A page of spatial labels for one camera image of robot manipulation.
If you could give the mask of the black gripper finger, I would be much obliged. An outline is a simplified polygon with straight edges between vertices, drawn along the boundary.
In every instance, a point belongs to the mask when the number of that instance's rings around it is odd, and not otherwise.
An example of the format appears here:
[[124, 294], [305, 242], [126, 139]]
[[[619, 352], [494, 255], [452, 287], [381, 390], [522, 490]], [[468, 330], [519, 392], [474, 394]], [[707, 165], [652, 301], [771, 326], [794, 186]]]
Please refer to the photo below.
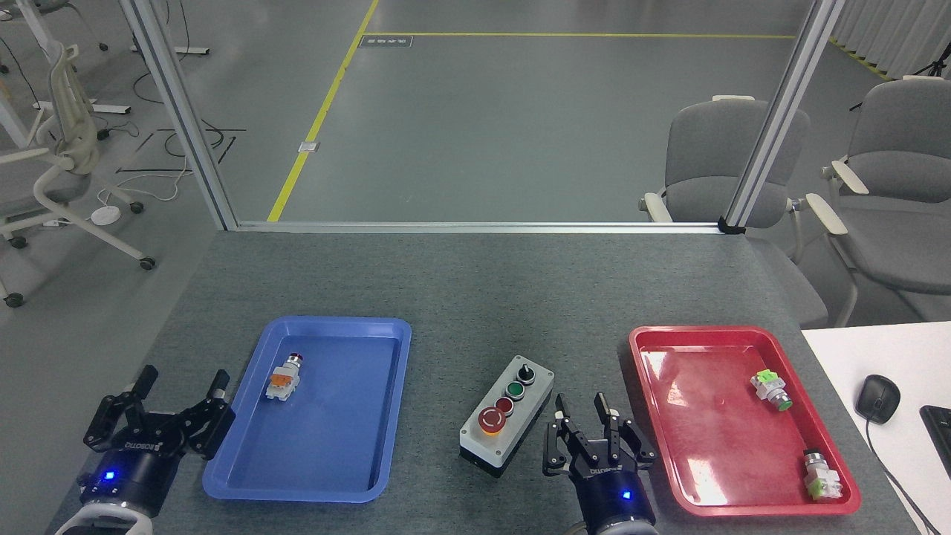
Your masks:
[[649, 470], [657, 460], [657, 453], [640, 427], [631, 418], [625, 419], [612, 409], [604, 393], [595, 394], [594, 405], [606, 441], [606, 451], [598, 454], [599, 464], [604, 461], [607, 465], [619, 467], [627, 463], [625, 467], [632, 470]]
[[224, 399], [230, 376], [218, 369], [205, 399], [178, 413], [172, 425], [173, 453], [183, 455], [187, 448], [205, 461], [214, 459], [235, 420], [235, 413]]
[[564, 399], [564, 394], [556, 396], [556, 416], [554, 422], [547, 425], [543, 447], [542, 472], [545, 476], [557, 476], [570, 471], [569, 461], [583, 459], [587, 467], [592, 465], [590, 441], [574, 423]]
[[136, 382], [119, 395], [106, 395], [94, 413], [82, 442], [96, 453], [104, 453], [112, 448], [116, 425], [120, 417], [126, 418], [123, 432], [141, 433], [145, 426], [146, 411], [143, 400], [149, 395], [159, 372], [153, 365], [145, 365]]

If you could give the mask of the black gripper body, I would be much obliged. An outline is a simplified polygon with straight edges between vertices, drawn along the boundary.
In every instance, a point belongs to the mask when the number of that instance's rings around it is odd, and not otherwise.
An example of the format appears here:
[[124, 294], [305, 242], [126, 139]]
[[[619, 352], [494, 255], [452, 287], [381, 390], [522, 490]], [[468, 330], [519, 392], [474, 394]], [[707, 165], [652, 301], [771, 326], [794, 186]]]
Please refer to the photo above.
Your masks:
[[102, 453], [96, 470], [80, 485], [82, 504], [104, 502], [156, 517], [184, 457], [184, 444], [121, 440]]
[[580, 502], [588, 534], [656, 534], [655, 512], [639, 477], [639, 470], [587, 467], [583, 459], [571, 463], [568, 477]]

